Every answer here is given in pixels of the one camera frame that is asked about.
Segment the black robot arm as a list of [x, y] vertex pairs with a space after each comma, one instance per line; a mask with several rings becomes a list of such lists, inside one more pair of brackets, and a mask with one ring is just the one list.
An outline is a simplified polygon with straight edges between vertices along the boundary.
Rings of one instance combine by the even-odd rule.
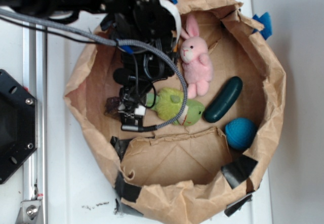
[[101, 39], [88, 34], [89, 43], [115, 47], [121, 52], [122, 68], [113, 73], [121, 85], [116, 99], [121, 128], [124, 131], [149, 132], [159, 125], [143, 126], [147, 109], [157, 103], [157, 95], [148, 101], [154, 83], [179, 75], [176, 68], [181, 18], [177, 0], [1, 0], [2, 17], [26, 21], [76, 33], [69, 24], [81, 11], [104, 14], [100, 27], [111, 29], [110, 37]]

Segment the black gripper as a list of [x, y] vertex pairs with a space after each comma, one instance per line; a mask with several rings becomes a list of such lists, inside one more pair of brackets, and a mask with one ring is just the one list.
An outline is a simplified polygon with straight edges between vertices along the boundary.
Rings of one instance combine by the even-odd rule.
[[154, 83], [179, 75], [177, 44], [181, 18], [177, 0], [103, 0], [107, 16], [102, 30], [112, 24], [111, 39], [121, 51], [122, 69], [114, 80], [122, 85], [119, 92], [121, 129], [123, 131], [155, 131], [175, 122], [181, 114], [158, 125], [144, 126], [148, 93], [157, 95]]

